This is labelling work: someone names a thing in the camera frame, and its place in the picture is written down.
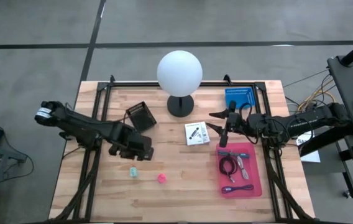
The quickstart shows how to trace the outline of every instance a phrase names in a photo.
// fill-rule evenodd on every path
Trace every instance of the small green object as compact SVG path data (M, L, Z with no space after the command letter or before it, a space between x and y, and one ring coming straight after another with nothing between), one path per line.
M136 168L136 167L131 167L131 168L129 169L129 175L130 175L131 177L137 177L137 176L138 176L138 170L137 170L137 168Z

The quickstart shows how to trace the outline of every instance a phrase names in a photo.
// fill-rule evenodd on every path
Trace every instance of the black metal frame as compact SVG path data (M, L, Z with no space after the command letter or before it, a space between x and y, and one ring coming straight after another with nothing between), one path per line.
M111 94L111 88L114 87L159 87L160 85L158 82L115 82L114 77L111 77L110 82L99 82L97 85L97 90L96 90L96 96L95 96L95 101L94 101L94 107L93 107L93 113L92 117L96 118L98 114L98 108L99 108L99 101L100 97L102 95L102 92L106 90L106 95L104 99L104 106L103 106L103 113L101 120L105 121L106 120L106 114L108 111L108 105L109 105L109 100L110 100L110 94ZM214 86L234 86L234 87L251 87L254 92L254 97L256 102L259 102L259 94L258 91L261 91L261 94L263 96L264 100L264 106L265 106L265 113L270 114L270 105L268 101L268 96L267 96L267 91L266 91L266 86L264 82L231 82L231 79L229 78L228 75L225 75L224 81L223 82L202 82L200 84L200 87L214 87ZM257 113L261 113L261 107L259 103L255 104L255 109L257 110ZM270 160L270 150L267 147L267 140L262 138L262 147L264 150L264 159L265 159L265 165L266 165L266 170L267 170L267 176L268 176L268 183L269 183L269 188L270 188L270 197L272 200L272 205L273 205L273 213L275 216L275 221L279 222L280 220L294 220L292 211L291 211L291 205L288 202L288 198L292 199L292 196L288 193L287 188L285 187L285 176L283 172L283 166L282 166L282 160L280 159L280 155L278 153L275 153L275 163L276 163L276 168L277 168L277 181L275 182L275 171L273 169L271 160ZM91 212L92 212L92 206L93 206L93 199L94 199L94 191L95 191L95 183L96 183L96 177L98 174L98 167L99 167L99 158L100 158L100 152L101 148L95 150L95 155L94 155L94 162L92 165L92 168L90 172L87 175L88 171L88 161L89 157L91 154L91 150L87 149L84 154L83 158L83 164L81 167L81 175L80 175L80 181L79 181L79 186L78 186L78 191L76 195L72 198L71 202L68 204L68 206L65 208L66 212L62 212L60 216L55 218L54 220L51 220L51 222L57 221L59 223L83 223L83 222L90 222L91 220ZM275 184L277 186L283 187L284 189L281 189L283 197L283 203L285 206L286 210L286 218L282 218L282 215L280 214L280 208L277 200L277 193L276 193L276 188ZM84 191L86 188L89 186L89 192L88 192L88 199L87 199L87 204L86 204L86 210L85 210L85 216L84 218L80 218L80 208L81 208L81 198L83 196ZM68 220L67 218L70 216L70 213L73 212L73 216L71 220Z

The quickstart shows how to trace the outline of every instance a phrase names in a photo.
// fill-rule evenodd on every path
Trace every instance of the white globe lamp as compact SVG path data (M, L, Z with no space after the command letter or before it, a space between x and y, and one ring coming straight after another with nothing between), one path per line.
M157 67L157 80L170 97L168 111L179 118L188 116L194 108L190 96L200 86L203 69L199 60L191 53L176 50L166 54Z

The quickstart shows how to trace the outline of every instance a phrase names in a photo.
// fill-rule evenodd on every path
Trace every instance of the floor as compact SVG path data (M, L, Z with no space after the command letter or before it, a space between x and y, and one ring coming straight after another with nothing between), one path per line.
M72 105L82 80L155 80L159 60L176 49L199 58L205 80L288 84L353 49L353 0L0 0L0 126L35 165L0 184L0 223L47 218L65 142L34 121L41 101ZM301 102L324 76L285 94ZM307 181L318 218L353 223L342 175Z

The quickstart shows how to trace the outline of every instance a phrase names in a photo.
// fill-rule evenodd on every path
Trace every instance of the desk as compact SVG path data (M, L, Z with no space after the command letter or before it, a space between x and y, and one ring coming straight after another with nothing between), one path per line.
M81 83L76 102L77 112L91 116L97 84L97 82ZM272 115L288 116L281 81L266 81L266 87ZM144 135L152 138L155 151L151 161L131 161L110 156L108 149L111 145L107 142L103 143L91 216L92 222L274 220L264 154L260 143L255 146L255 151L263 193L261 197L250 199L221 197L218 189L215 155L215 146L219 142L219 137L213 130L208 129L211 139L209 145L186 146L185 123L208 121L216 125L224 125L224 120L208 115L208 113L225 109L224 87L200 87L192 94L192 97L195 99L192 114L185 118L176 118L169 114L168 95L159 87L111 89L108 119L121 119L125 109L141 101L146 102L157 120L157 125ZM229 142L245 141L247 140L243 136L229 135ZM76 147L76 142L70 141L66 145L65 153ZM76 192L83 154L83 149L81 149L63 160L50 218L57 216ZM297 148L285 147L282 162L289 191L304 211L314 217ZM136 166L138 179L129 177L131 166ZM159 173L167 175L165 184L157 182ZM280 209L284 214L280 192L278 192L278 198Z

